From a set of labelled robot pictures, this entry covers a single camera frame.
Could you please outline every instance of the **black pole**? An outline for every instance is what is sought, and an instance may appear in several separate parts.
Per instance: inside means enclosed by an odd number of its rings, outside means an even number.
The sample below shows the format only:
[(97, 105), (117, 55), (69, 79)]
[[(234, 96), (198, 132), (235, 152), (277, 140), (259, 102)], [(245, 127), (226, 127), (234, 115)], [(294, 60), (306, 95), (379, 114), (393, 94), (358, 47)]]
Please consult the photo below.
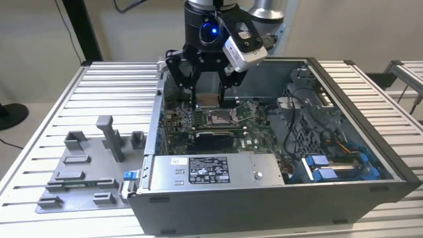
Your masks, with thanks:
[(63, 0), (86, 61), (103, 61), (85, 0)]

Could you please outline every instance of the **label sticker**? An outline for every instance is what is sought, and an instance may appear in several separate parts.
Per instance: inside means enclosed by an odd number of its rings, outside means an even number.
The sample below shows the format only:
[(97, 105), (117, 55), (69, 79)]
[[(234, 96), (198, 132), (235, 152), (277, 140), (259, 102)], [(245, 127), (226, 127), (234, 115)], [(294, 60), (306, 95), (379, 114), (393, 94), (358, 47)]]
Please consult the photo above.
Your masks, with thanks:
[(227, 157), (190, 158), (190, 183), (230, 183)]
[(171, 165), (187, 165), (189, 158), (173, 158)]

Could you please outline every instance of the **blue connector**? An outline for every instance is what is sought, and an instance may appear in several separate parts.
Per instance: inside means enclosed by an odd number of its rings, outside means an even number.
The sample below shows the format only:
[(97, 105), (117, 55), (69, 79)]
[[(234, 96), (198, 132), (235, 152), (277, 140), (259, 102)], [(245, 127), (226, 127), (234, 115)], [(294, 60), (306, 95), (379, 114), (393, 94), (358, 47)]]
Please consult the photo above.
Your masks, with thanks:
[(333, 168), (318, 169), (313, 172), (315, 182), (329, 182), (338, 179), (338, 175)]
[(138, 177), (139, 177), (138, 171), (126, 171), (125, 181), (135, 181), (135, 180), (138, 180)]
[(326, 155), (309, 155), (306, 158), (309, 166), (329, 166), (330, 161)]

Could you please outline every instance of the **motherboard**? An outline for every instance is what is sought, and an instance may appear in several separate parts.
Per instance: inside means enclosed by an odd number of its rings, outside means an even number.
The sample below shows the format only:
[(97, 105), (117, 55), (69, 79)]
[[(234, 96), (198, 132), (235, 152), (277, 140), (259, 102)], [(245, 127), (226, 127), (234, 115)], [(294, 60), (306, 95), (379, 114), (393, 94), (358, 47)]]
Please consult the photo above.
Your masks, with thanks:
[(191, 110), (182, 102), (166, 112), (169, 152), (175, 155), (281, 154), (282, 149), (259, 100), (237, 101), (233, 109)]

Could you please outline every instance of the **green circuit board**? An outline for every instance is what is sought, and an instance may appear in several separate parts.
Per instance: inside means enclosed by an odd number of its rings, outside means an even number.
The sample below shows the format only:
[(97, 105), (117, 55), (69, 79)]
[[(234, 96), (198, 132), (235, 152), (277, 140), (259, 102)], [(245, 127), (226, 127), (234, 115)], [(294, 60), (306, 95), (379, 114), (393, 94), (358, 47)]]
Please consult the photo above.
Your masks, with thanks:
[[(267, 120), (265, 106), (254, 100), (241, 100), (234, 109), (207, 108), (193, 111), (189, 104), (167, 111), (167, 144), (170, 155), (254, 153), (281, 154), (282, 149)], [(229, 133), (231, 145), (199, 149), (199, 133)]]

